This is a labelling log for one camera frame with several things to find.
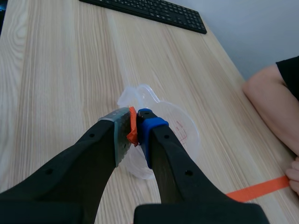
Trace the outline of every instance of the screw hole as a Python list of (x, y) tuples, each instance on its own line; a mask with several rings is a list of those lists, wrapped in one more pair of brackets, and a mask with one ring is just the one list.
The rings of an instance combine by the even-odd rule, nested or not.
[(47, 169), (46, 171), (45, 171), (45, 174), (46, 175), (50, 175), (50, 174), (52, 174), (53, 173), (53, 169)]
[(192, 176), (193, 175), (193, 172), (191, 170), (186, 170), (185, 171), (185, 175), (186, 176)]

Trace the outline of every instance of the keyboard key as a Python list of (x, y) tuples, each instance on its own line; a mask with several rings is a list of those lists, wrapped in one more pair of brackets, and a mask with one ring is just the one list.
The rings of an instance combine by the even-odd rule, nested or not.
[(166, 17), (170, 17), (170, 15), (167, 14), (167, 13), (160, 13), (160, 14), (163, 15), (163, 16), (166, 16)]

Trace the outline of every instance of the white wall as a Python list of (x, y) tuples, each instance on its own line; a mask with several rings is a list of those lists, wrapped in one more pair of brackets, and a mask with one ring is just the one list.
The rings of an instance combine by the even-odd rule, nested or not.
[(199, 11), (245, 79), (299, 55), (299, 0), (169, 0)]

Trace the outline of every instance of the black keyboard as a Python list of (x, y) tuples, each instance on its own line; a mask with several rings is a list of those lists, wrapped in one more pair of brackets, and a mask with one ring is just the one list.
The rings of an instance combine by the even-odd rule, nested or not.
[(149, 20), (206, 34), (198, 12), (163, 0), (80, 0)]

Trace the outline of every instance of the person's arm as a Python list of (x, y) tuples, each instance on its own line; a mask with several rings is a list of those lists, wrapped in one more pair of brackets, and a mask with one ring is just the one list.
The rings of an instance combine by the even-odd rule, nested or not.
[(256, 73), (243, 91), (273, 133), (299, 156), (299, 101), (286, 87), (277, 65)]

